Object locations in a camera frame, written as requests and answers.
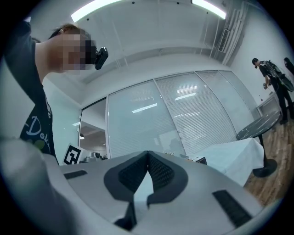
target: man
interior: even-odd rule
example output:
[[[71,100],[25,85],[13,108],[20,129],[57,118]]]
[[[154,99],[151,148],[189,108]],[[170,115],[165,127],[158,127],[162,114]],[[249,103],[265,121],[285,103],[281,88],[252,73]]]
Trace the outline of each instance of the man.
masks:
[[[267,89],[269,82],[271,82],[273,88],[275,89],[275,92],[276,92],[277,97],[279,99],[279,104],[280,104],[280,107],[282,110],[282,115],[283,115],[283,118],[280,121],[280,124],[285,124],[288,122],[285,98],[288,101],[290,117],[292,119],[294,119],[293,103],[292,103],[292,100],[291,100],[291,97],[288,93],[287,88],[281,84],[281,82],[278,78],[278,76],[282,76],[282,73],[279,71],[279,69],[275,69],[275,71],[273,72],[273,70],[268,66],[268,63],[266,61],[259,61],[256,58],[253,58],[252,64],[255,66],[255,68],[259,67],[262,75],[266,79],[266,84],[265,84],[264,88]]]
[[[294,65],[289,60],[289,58],[284,58],[285,67],[294,75]]]
[[[94,64],[96,47],[84,30],[72,24],[59,27],[45,42],[36,43],[30,34],[29,21],[19,23],[4,51],[13,77],[35,104],[20,138],[56,157],[52,110],[43,90],[43,79],[52,72],[85,69]]]

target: fluorescent light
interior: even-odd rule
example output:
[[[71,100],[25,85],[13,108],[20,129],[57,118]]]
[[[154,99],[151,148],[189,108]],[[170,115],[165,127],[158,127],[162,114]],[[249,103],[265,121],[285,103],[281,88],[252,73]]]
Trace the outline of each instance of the fluorescent light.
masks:
[[[85,17],[86,15],[90,14],[91,12],[104,7],[106,5],[112,4],[114,2],[119,2],[121,0],[95,0],[87,5],[83,6],[82,8],[78,9],[74,14],[72,14],[72,19],[74,22],[77,22],[81,18]]]
[[[155,106],[157,106],[157,103],[156,103],[156,104],[149,105],[149,106],[146,106],[146,107],[143,107],[143,108],[136,109],[136,110],[134,110],[134,111],[132,111],[132,112],[133,112],[133,113],[135,113],[135,112],[140,112],[140,111],[142,111],[142,110],[145,110],[145,109],[148,109],[148,108],[152,108],[152,107],[155,107]]]
[[[78,125],[80,125],[80,124],[81,124],[81,122],[74,123],[73,126],[78,126]]]
[[[196,95],[196,93],[191,93],[191,94],[188,94],[188,95],[182,95],[180,97],[176,97],[175,101],[180,100],[180,99],[184,99],[184,98],[187,98],[187,97],[190,97],[190,96],[193,96],[193,95]]]
[[[205,9],[213,12],[214,14],[218,15],[220,18],[225,19],[226,13],[223,12],[221,9],[217,8],[216,6],[212,5],[209,2],[206,2],[204,0],[192,0],[192,3],[201,7],[204,7]]]

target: black vent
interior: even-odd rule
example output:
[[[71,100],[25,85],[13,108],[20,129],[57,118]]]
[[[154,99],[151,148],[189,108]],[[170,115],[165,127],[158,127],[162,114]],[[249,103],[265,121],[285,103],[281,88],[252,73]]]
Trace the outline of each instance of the black vent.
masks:
[[[220,190],[212,194],[236,228],[252,218],[226,190]]]
[[[64,177],[66,179],[73,179],[73,178],[76,178],[76,177],[79,177],[79,176],[82,176],[82,175],[85,175],[85,174],[87,174],[86,171],[80,170],[80,171],[74,171],[74,172],[70,172],[70,173],[65,173]]]
[[[220,45],[218,51],[223,52],[226,46],[226,41],[228,40],[229,30],[224,29],[222,36],[220,38]]]

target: white cloth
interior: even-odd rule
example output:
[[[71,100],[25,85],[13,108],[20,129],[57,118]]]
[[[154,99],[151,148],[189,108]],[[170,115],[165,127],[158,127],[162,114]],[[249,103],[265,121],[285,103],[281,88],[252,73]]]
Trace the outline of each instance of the white cloth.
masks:
[[[211,145],[190,158],[206,158],[207,165],[220,171],[242,187],[253,169],[263,167],[263,147],[253,138]]]

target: black mesh panel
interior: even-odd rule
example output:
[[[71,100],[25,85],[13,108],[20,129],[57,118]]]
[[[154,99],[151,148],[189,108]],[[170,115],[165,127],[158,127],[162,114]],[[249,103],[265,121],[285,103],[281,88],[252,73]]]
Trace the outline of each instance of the black mesh panel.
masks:
[[[148,171],[152,178],[154,192],[168,185],[175,176],[175,172],[169,166],[152,156],[148,158]]]
[[[147,172],[147,155],[119,172],[119,181],[131,190],[137,191]]]

